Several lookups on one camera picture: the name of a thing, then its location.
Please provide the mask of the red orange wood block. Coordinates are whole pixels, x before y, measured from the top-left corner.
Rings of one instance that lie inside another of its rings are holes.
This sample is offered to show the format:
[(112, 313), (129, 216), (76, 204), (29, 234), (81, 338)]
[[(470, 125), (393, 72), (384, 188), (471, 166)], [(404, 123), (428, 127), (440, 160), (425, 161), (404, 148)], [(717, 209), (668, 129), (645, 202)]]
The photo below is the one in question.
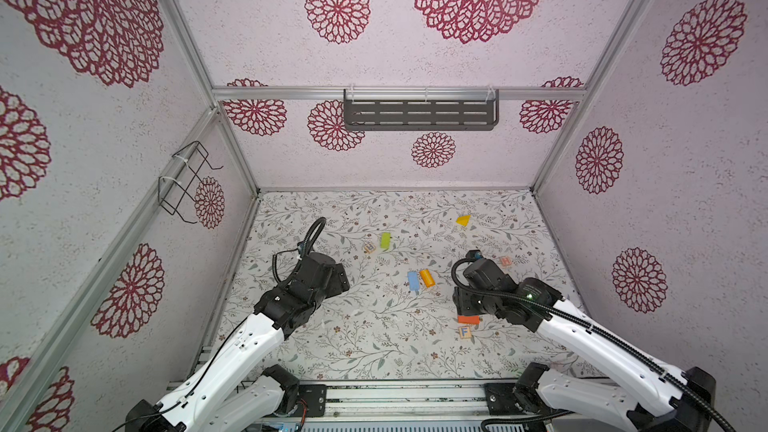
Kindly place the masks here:
[(459, 315), (457, 317), (457, 321), (460, 324), (463, 324), (463, 325), (473, 325), (473, 326), (476, 326), (476, 325), (479, 325), (481, 323), (482, 319), (479, 316), (463, 316), (463, 315)]

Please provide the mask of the orange yellow wood block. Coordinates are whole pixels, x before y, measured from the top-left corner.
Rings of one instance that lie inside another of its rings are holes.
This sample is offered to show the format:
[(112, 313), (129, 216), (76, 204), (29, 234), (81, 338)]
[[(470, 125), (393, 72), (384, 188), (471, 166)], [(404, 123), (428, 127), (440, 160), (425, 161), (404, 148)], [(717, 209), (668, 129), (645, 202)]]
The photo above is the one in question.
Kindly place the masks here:
[(436, 282), (428, 269), (422, 269), (419, 272), (419, 277), (425, 288), (432, 288), (436, 285)]

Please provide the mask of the light blue wood block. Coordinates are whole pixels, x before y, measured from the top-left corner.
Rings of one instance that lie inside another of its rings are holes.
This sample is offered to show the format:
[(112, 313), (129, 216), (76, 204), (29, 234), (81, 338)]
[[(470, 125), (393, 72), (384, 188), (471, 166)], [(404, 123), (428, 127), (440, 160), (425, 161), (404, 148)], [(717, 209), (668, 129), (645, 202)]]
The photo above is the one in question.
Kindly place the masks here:
[(415, 295), (420, 293), (421, 280), (418, 272), (409, 271), (407, 274), (409, 291)]

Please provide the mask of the green wood block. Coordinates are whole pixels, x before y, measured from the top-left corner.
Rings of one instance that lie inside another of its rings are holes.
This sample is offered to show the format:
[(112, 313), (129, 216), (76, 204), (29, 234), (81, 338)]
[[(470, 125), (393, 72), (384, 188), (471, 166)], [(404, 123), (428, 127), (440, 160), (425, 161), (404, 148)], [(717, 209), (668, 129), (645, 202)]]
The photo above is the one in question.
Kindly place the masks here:
[(389, 250), (391, 248), (391, 233), (383, 232), (380, 239), (380, 248), (382, 250)]

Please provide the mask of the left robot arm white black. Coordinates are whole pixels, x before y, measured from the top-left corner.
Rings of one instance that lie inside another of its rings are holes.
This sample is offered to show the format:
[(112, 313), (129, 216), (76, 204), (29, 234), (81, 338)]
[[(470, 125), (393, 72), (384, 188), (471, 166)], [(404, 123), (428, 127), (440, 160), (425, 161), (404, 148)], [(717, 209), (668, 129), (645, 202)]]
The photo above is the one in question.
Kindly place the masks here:
[(322, 302), (350, 288), (344, 266), (311, 252), (283, 282), (262, 295), (254, 312), (233, 330), (197, 372), (155, 403), (138, 402), (119, 431), (243, 431), (257, 420), (288, 416), (307, 407), (299, 379), (279, 365), (265, 369), (245, 391), (235, 393), (248, 374)]

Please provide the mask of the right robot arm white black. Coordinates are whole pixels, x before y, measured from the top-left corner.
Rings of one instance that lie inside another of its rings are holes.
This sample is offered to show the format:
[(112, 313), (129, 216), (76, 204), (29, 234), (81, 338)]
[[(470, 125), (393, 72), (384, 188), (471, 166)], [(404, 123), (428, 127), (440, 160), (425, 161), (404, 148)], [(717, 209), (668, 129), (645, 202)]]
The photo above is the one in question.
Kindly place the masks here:
[(706, 431), (733, 425), (715, 408), (716, 380), (699, 367), (682, 370), (641, 351), (541, 280), (514, 281), (471, 250), (450, 271), (461, 315), (489, 315), (553, 340), (596, 367), (608, 383), (571, 378), (532, 362), (480, 427), (515, 425), (543, 431), (547, 423), (580, 415), (621, 431)]

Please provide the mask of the yellow triangle wood block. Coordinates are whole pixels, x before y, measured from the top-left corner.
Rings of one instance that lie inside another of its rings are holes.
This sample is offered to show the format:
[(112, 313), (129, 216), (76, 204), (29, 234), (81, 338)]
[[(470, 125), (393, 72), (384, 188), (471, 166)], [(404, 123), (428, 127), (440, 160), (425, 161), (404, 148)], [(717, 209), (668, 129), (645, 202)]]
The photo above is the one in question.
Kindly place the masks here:
[(465, 216), (458, 217), (456, 220), (456, 223), (462, 227), (467, 227), (469, 225), (470, 220), (471, 220), (471, 216), (465, 215)]

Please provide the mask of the letter F wood cube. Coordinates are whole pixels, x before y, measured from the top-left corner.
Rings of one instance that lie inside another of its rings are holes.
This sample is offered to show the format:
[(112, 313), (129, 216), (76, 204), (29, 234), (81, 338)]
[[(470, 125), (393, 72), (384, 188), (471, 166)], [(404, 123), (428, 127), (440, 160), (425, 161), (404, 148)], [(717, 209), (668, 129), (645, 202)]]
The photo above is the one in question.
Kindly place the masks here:
[(469, 340), (472, 338), (472, 329), (469, 325), (462, 325), (458, 328), (461, 339)]

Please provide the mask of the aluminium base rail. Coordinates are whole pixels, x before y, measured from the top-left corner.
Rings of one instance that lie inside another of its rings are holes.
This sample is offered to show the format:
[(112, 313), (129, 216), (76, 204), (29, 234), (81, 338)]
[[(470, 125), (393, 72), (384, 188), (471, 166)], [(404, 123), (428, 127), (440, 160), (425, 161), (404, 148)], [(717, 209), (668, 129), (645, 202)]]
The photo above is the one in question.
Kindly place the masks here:
[[(240, 393), (255, 381), (235, 387)], [(302, 382), (325, 384), (328, 387), (324, 417), (301, 419), (265, 416), (256, 423), (320, 422), (417, 422), (417, 421), (483, 421), (532, 420), (541, 416), (546, 421), (560, 410), (566, 419), (586, 419), (618, 430), (631, 430), (628, 412), (638, 402), (618, 385), (598, 379), (576, 379), (556, 375), (546, 387), (545, 399), (521, 399), (516, 396), (523, 413), (490, 416), (483, 384), (486, 382), (515, 382), (499, 380), (416, 380), (416, 381), (330, 381)]]

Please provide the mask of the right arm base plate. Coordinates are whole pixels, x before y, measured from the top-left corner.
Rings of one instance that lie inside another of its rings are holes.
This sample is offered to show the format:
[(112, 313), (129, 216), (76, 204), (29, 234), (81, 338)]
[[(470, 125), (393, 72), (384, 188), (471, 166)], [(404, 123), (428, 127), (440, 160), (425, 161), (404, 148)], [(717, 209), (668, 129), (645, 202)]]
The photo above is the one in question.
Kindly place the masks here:
[(515, 382), (486, 382), (483, 384), (490, 416), (509, 416), (523, 413), (515, 396)]

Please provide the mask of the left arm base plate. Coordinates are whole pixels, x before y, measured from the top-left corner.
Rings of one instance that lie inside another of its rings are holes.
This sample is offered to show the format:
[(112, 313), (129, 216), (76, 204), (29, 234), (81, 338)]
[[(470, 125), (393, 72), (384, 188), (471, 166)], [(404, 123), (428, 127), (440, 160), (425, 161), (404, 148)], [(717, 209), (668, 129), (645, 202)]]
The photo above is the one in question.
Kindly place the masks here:
[(301, 419), (325, 416), (328, 387), (325, 384), (300, 383), (288, 392), (287, 413), (289, 417)]

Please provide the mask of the grey metal wall shelf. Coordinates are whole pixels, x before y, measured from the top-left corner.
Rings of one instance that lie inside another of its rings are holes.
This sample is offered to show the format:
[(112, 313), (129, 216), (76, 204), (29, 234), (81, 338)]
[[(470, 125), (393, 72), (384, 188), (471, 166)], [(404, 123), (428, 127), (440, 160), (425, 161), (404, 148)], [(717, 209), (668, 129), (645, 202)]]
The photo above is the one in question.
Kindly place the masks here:
[(487, 132), (499, 123), (492, 91), (480, 100), (357, 99), (343, 95), (344, 127), (354, 132)]

